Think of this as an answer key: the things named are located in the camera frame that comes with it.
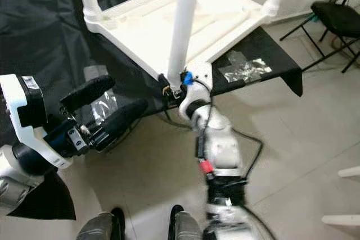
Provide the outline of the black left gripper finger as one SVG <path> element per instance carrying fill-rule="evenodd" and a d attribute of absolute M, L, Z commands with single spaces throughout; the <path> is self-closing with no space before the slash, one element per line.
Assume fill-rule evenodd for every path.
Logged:
<path fill-rule="evenodd" d="M 91 129 L 93 150 L 104 152 L 115 147 L 122 135 L 131 124 L 139 119 L 147 109 L 145 99 L 135 99 L 133 102 L 120 107 L 105 121 Z"/>
<path fill-rule="evenodd" d="M 61 108 L 66 112 L 77 111 L 83 106 L 90 105 L 113 86 L 115 86 L 115 80 L 110 75 L 101 75 L 85 81 L 61 99 Z"/>

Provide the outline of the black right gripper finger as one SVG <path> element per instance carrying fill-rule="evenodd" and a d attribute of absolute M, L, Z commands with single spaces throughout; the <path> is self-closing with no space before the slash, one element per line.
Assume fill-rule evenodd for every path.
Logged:
<path fill-rule="evenodd" d="M 159 75 L 159 84 L 160 91 L 165 99 L 165 103 L 175 101 L 172 86 L 170 86 L 169 81 L 167 80 L 167 78 L 165 78 L 165 75 Z"/>

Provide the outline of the clear tape patch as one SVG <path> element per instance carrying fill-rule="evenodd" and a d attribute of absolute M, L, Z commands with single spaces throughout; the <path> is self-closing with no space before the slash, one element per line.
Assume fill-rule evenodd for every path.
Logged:
<path fill-rule="evenodd" d="M 83 68 L 86 81 L 108 75 L 105 65 L 93 65 Z M 95 124 L 103 124 L 118 109 L 118 99 L 113 89 L 109 89 L 91 104 Z"/>
<path fill-rule="evenodd" d="M 219 72 L 229 83 L 244 81 L 244 83 L 251 85 L 255 81 L 260 81 L 262 75 L 272 71 L 272 68 L 268 67 L 262 58 L 248 60 L 241 52 L 229 51 L 227 59 L 231 64 L 219 68 Z"/>

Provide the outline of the black tablecloth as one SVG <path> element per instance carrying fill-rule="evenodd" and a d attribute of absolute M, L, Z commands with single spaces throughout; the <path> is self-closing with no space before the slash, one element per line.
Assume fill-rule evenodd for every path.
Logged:
<path fill-rule="evenodd" d="M 116 80 L 113 91 L 121 107 L 145 99 L 143 116 L 171 108 L 165 103 L 160 84 L 136 65 L 126 53 L 105 37 L 88 31 L 83 21 L 82 0 L 1 0 L 1 75 L 32 75 L 44 94 L 51 122 L 62 119 L 59 101 L 85 83 L 83 69 L 105 65 Z M 128 0 L 98 0 L 110 8 Z M 232 49 L 247 57 L 260 57 L 272 68 L 260 81 L 283 78 L 296 94 L 303 96 L 299 65 L 262 28 L 250 33 Z M 76 220 L 69 189 L 55 173 L 9 216 L 38 220 Z"/>

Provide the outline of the black folding chair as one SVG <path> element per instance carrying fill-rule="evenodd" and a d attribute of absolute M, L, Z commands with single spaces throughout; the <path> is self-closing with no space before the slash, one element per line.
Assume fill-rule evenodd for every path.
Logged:
<path fill-rule="evenodd" d="M 310 65 L 303 68 L 302 72 L 308 71 L 319 63 L 323 62 L 329 57 L 342 52 L 344 49 L 348 49 L 352 53 L 352 58 L 349 63 L 342 69 L 342 73 L 346 73 L 347 70 L 355 65 L 360 59 L 360 50 L 355 52 L 350 47 L 352 44 L 360 42 L 360 13 L 358 13 L 352 6 L 348 5 L 349 0 L 331 0 L 331 1 L 316 1 L 311 4 L 310 8 L 313 11 L 310 17 L 305 19 L 301 24 L 287 32 L 280 40 L 285 40 L 290 34 L 296 32 L 298 29 L 302 29 L 306 37 L 316 48 L 317 52 L 321 53 L 321 58 L 314 61 Z M 331 53 L 324 53 L 317 42 L 313 40 L 313 37 L 308 33 L 304 25 L 313 19 L 317 19 L 324 24 L 326 31 L 321 35 L 321 39 L 326 37 L 326 34 L 334 34 L 342 43 L 342 46 L 332 51 Z"/>

